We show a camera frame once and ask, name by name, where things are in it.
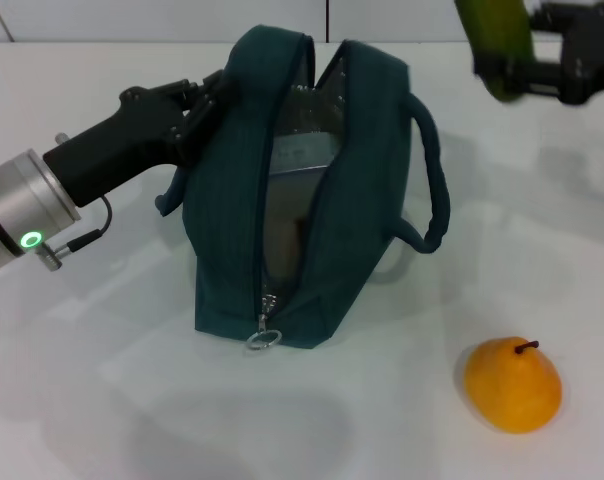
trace dark green bag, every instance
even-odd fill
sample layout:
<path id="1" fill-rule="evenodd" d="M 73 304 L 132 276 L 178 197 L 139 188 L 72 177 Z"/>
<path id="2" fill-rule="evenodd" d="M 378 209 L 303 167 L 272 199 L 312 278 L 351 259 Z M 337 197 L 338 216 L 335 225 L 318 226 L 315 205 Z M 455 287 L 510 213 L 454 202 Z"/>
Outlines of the dark green bag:
<path id="1" fill-rule="evenodd" d="M 314 65 L 308 36 L 263 26 L 244 35 L 224 70 L 239 82 L 241 100 L 227 113 L 197 167 L 178 171 L 169 191 L 158 198 L 164 215 L 184 204 L 184 226 L 198 257 L 199 331 L 247 340 L 264 329 L 277 330 L 253 338 L 257 342 L 252 346 L 264 346 L 281 333 L 283 344 L 312 348 L 333 335 L 393 237 L 431 253 L 446 233 L 450 203 L 437 130 L 409 92 L 406 64 L 345 41 L 315 88 Z M 286 127 L 296 95 L 304 92 L 319 95 L 319 103 L 313 97 L 316 107 L 323 104 L 335 113 L 328 143 L 331 148 L 341 143 L 341 149 L 332 160 L 320 162 L 329 163 L 327 168 L 311 168 L 312 176 L 298 169 L 301 176 L 278 177 L 271 165 L 274 136 L 278 145 L 283 138 L 279 130 L 290 134 L 288 140 L 307 138 L 295 137 L 295 125 Z M 424 238 L 401 218 L 412 119 L 420 128 L 431 189 L 433 218 Z M 316 130 L 306 132 L 314 142 Z M 320 139 L 324 146 L 319 150 L 316 145 L 278 152 L 277 162 L 297 160 L 300 151 L 302 157 L 326 154 L 327 138 Z M 278 178 L 289 179 L 282 180 L 284 188 L 278 186 L 280 180 L 272 180 Z M 313 180 L 300 182 L 302 178 Z M 296 185 L 310 191 L 312 200 L 295 227 L 282 234 L 295 245 L 293 269 L 282 268 L 287 273 L 282 282 L 265 266 L 265 232 L 276 240 L 280 235 L 268 230 L 270 217 L 265 227 L 265 209 L 270 202 L 269 209 L 286 210 L 282 205 Z"/>

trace cable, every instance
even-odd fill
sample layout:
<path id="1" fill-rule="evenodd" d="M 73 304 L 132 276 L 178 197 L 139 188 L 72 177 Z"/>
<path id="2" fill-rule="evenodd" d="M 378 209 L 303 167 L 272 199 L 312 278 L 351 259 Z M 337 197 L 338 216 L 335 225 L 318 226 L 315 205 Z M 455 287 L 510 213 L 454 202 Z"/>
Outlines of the cable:
<path id="1" fill-rule="evenodd" d="M 104 206 L 106 206 L 106 222 L 104 222 L 104 226 L 102 228 L 92 230 L 84 235 L 80 235 L 73 240 L 67 242 L 66 245 L 62 245 L 60 248 L 55 250 L 55 253 L 63 253 L 65 250 L 69 250 L 69 253 L 77 252 L 78 250 L 86 247 L 87 245 L 95 242 L 98 238 L 101 238 L 102 235 L 109 229 L 111 226 L 111 220 L 113 220 L 113 209 L 111 208 L 111 204 L 106 199 L 105 196 L 100 197 L 104 202 Z"/>

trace green led ring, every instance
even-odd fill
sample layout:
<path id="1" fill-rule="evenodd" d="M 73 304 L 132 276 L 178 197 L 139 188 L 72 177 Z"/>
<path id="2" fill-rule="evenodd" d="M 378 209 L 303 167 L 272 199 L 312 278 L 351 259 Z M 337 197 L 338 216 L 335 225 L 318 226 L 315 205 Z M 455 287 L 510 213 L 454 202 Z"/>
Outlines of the green led ring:
<path id="1" fill-rule="evenodd" d="M 40 232 L 29 232 L 22 235 L 20 245 L 22 248 L 33 248 L 42 242 L 42 234 Z"/>

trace metal ring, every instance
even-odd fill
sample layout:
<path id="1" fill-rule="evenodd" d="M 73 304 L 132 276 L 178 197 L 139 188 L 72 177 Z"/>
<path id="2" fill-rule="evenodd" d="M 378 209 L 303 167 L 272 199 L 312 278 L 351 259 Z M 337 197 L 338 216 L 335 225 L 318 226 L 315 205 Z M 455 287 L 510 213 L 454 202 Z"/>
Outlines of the metal ring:
<path id="1" fill-rule="evenodd" d="M 275 338 L 271 341 L 267 341 L 263 337 L 269 335 L 275 335 Z M 253 351 L 266 350 L 273 345 L 277 345 L 282 340 L 282 332 L 279 330 L 264 330 L 262 332 L 255 332 L 246 341 L 246 348 Z"/>

